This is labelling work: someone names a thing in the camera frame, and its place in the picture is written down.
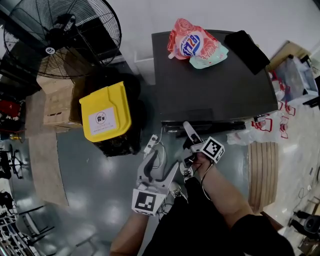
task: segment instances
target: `detergent bag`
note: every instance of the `detergent bag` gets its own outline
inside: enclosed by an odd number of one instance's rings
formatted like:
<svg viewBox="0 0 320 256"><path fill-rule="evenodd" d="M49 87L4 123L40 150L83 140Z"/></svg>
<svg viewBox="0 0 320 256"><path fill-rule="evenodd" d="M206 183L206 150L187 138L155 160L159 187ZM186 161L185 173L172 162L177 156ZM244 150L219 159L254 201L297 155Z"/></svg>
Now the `detergent bag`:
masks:
<svg viewBox="0 0 320 256"><path fill-rule="evenodd" d="M190 59L196 69L204 69L227 58L228 49L200 26L178 18L169 36L169 58Z"/></svg>

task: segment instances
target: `yellow trash bin lid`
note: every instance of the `yellow trash bin lid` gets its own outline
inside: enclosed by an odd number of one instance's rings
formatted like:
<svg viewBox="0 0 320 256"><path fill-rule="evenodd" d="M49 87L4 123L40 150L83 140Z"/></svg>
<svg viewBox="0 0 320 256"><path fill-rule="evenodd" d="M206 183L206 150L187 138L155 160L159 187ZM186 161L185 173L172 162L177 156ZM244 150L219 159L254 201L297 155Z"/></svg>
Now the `yellow trash bin lid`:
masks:
<svg viewBox="0 0 320 256"><path fill-rule="evenodd" d="M97 90L79 102L84 136L91 142L123 135L131 126L124 82Z"/></svg>

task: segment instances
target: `fan guard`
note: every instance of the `fan guard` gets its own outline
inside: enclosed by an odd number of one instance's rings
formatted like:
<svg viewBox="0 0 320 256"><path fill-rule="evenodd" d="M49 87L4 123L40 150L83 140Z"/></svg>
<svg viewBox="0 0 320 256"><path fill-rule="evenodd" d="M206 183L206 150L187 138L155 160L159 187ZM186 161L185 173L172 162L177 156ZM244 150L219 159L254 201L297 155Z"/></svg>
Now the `fan guard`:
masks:
<svg viewBox="0 0 320 256"><path fill-rule="evenodd" d="M18 66L56 79L89 75L119 52L121 28L105 0L22 0L4 26L4 47Z"/></svg>

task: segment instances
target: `table top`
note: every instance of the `table top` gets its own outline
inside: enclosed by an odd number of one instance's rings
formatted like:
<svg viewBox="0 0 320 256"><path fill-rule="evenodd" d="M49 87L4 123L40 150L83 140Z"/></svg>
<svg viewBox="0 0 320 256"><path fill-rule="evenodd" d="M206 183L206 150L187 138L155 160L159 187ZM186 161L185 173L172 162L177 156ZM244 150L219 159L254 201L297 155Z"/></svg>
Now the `table top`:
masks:
<svg viewBox="0 0 320 256"><path fill-rule="evenodd" d="M228 48L224 40L232 32L208 32ZM152 34L155 86L162 121L234 121L278 109L265 69L252 74L230 48L224 61L196 69L188 59L168 58L169 34Z"/></svg>

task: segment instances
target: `person's left arm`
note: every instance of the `person's left arm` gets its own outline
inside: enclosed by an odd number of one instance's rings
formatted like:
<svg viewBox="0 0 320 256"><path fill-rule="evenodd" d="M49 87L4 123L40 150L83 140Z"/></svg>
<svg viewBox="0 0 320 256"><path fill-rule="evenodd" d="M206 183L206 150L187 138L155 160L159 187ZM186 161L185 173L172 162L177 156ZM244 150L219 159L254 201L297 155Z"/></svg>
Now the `person's left arm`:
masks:
<svg viewBox="0 0 320 256"><path fill-rule="evenodd" d="M110 249L111 256L137 255L144 239L149 216L132 212Z"/></svg>

